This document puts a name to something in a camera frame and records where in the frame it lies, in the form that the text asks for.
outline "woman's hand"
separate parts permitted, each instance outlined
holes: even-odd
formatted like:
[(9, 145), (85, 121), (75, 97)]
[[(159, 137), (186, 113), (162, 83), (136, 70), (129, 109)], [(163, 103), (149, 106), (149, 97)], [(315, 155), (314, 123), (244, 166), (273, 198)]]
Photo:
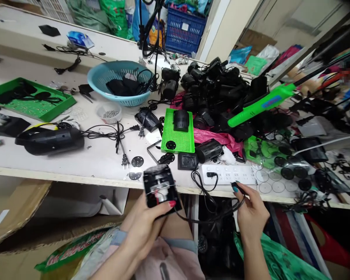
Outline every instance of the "woman's hand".
[(130, 228), (127, 230), (127, 237), (122, 243), (122, 247), (135, 253), (139, 260), (146, 258), (163, 224), (163, 219), (156, 221), (155, 219), (166, 214), (175, 204), (175, 201), (170, 201), (148, 208), (146, 196), (143, 193), (136, 202), (135, 216), (131, 221)]
[[(246, 197), (245, 203), (237, 211), (237, 222), (241, 238), (243, 241), (258, 242), (260, 244), (263, 228), (270, 214), (256, 190), (239, 182), (237, 184), (250, 198)], [(241, 191), (236, 192), (234, 189), (234, 195), (242, 201), (243, 194)]]

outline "pink plastic bag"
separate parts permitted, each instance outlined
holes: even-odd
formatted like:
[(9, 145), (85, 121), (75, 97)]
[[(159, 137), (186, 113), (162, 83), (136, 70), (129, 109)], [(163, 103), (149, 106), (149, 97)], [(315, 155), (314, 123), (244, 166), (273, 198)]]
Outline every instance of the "pink plastic bag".
[[(183, 95), (185, 93), (186, 91), (182, 91), (181, 93), (175, 96), (174, 103), (170, 105), (171, 109), (182, 109), (182, 103), (180, 103), (178, 106), (176, 106), (175, 103), (179, 103), (182, 100)], [(239, 156), (242, 156), (241, 151), (243, 149), (243, 143), (237, 143), (235, 139), (228, 133), (214, 133), (209, 130), (201, 130), (197, 128), (193, 128), (193, 132), (195, 143), (203, 143), (208, 140), (215, 139), (221, 145), (226, 145), (231, 152), (238, 152)]]

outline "white cable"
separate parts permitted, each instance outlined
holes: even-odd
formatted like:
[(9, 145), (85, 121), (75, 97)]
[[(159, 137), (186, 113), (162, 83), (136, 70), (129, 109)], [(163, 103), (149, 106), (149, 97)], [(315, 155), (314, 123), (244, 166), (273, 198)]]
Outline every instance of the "white cable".
[(341, 141), (341, 140), (345, 140), (345, 139), (350, 139), (350, 136), (347, 136), (347, 137), (343, 137), (343, 138), (340, 138), (340, 139), (334, 139), (332, 141), (328, 141), (328, 142), (325, 142), (323, 144), (320, 144), (320, 145), (316, 145), (316, 146), (313, 146), (313, 147), (310, 147), (310, 148), (307, 148), (307, 149), (304, 149), (304, 150), (301, 150), (301, 151), (298, 151), (298, 152), (295, 152), (293, 155), (297, 155), (301, 152), (304, 152), (304, 151), (308, 151), (308, 150), (311, 150), (311, 149), (315, 149), (315, 148), (319, 148), (321, 146), (325, 146), (325, 145), (328, 145), (328, 144), (332, 144), (334, 142), (338, 142), (338, 141)]

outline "blue plastic basket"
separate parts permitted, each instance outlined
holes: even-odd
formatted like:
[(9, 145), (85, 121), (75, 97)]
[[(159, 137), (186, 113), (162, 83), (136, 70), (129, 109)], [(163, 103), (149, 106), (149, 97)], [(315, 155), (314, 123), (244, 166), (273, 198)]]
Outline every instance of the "blue plastic basket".
[[(150, 91), (135, 96), (116, 96), (106, 86), (112, 79), (122, 80), (124, 75), (131, 73), (137, 75), (148, 69), (134, 61), (109, 61), (93, 67), (87, 74), (88, 84), (94, 91), (103, 97), (118, 102), (122, 106), (133, 107), (142, 104), (151, 94)], [(144, 71), (137, 77), (138, 82), (147, 83), (154, 74), (151, 71)]]
[(191, 55), (197, 52), (206, 19), (169, 8), (166, 50)]

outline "small plastic cup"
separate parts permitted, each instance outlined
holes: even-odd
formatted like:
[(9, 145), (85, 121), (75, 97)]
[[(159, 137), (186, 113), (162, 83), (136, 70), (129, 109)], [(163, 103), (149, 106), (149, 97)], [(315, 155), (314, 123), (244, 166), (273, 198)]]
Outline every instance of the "small plastic cup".
[[(109, 111), (116, 111), (118, 114), (112, 117), (107, 117), (105, 113)], [(102, 121), (106, 124), (114, 124), (122, 119), (122, 108), (118, 103), (115, 102), (104, 102), (99, 104), (96, 107), (97, 116), (102, 119)]]

